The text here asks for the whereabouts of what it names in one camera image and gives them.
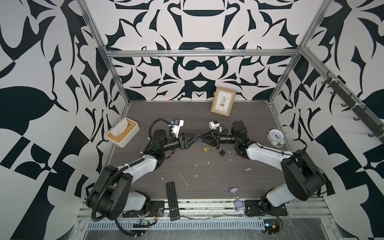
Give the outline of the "right circuit board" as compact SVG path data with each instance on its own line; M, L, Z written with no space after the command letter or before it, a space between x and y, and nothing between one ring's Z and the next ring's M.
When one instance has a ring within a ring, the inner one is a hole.
M283 222L277 221L271 224L265 224L265 230L263 231L266 235L275 235L283 229Z

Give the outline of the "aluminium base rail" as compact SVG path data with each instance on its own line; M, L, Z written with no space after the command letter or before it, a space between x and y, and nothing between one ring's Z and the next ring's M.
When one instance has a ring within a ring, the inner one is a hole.
M184 199L179 200L182 218L245 218L245 212L238 212L231 199ZM303 202L294 200L285 204L288 218L332 218L323 198L310 198Z

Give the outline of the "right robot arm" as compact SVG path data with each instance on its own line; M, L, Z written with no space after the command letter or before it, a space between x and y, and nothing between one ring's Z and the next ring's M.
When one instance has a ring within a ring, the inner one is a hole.
M307 201L326 183L323 170L314 164L305 151L285 152L265 147L248 138L244 122L232 123L231 131L211 130L200 136L203 143L219 148L232 144L242 158L259 161L282 171L285 183L265 193L259 201L246 202L248 217L287 216L286 204L293 200Z

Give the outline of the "wall hook rail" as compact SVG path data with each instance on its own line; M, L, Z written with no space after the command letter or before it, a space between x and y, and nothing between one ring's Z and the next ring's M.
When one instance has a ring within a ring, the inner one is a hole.
M365 124L371 131L368 137L377 138L382 144L384 143L384 122L367 104L363 103L340 79L333 78L330 72L327 72L327 79L322 84L328 85L332 89L332 96L338 96L343 101L341 104L343 108L354 112L355 121L361 121Z

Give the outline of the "white alarm clock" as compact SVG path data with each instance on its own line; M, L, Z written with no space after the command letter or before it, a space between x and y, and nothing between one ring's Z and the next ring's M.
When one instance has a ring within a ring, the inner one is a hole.
M271 145L276 148L281 148L285 145L284 134L278 129L269 130L267 138Z

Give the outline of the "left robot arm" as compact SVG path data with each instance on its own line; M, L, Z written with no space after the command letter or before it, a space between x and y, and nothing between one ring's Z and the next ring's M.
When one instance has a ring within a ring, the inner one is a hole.
M123 212L135 211L146 215L149 212L151 197L141 191L131 192L131 185L147 173L158 169L166 159L167 151L188 149L198 135L168 135L159 129L149 140L143 155L122 167L105 167L86 200L91 219L98 222L104 218L117 219Z

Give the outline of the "circuit board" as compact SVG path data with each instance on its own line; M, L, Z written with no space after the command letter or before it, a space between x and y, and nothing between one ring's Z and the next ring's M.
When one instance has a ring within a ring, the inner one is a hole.
M271 224L265 224L265 230L263 231L266 235L275 235L283 229L283 222L277 221Z
M152 222L149 221L149 220L140 219L137 223L134 223L132 227L134 229L137 229L137 228L150 228L151 226L154 226L156 223L157 223L156 217L153 218Z

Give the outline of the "black remote control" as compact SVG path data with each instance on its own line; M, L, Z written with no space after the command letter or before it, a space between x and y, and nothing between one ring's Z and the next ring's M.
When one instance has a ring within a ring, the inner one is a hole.
M179 211L175 183L174 182L166 183L166 191L167 191L167 198L168 198L170 220L171 222L179 220L181 216Z

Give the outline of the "left circuit board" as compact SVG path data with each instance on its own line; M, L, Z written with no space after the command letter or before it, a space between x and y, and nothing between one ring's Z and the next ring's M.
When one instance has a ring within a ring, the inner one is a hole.
M152 222L149 221L149 220L140 219L137 223L134 223L132 227L134 229L137 229L137 228L150 228L151 226L154 226L156 223L157 223L156 217L153 218Z

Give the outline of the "purple hourglass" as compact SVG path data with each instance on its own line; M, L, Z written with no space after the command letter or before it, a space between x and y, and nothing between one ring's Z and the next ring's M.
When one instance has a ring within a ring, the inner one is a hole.
M238 188L232 188L232 189L230 189L230 193L235 200L236 210L238 212L245 211L246 207L244 205L244 202L240 199L239 189Z

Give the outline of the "wooden picture frame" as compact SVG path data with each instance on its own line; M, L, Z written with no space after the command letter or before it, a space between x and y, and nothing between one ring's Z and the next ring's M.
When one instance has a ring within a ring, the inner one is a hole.
M211 107L211 112L229 117L236 98L236 94L236 91L217 87Z

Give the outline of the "brass padlock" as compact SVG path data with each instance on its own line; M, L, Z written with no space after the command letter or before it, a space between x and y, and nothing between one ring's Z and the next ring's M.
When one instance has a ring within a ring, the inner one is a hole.
M209 152L211 150L210 147L208 147L206 144L203 144L202 148L203 148L205 153L207 153L207 152Z

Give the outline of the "black padlock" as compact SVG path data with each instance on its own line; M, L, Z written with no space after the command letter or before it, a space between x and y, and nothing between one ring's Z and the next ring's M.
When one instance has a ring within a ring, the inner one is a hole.
M226 152L221 148L218 149L218 153L220 154L220 156L224 156L226 154Z

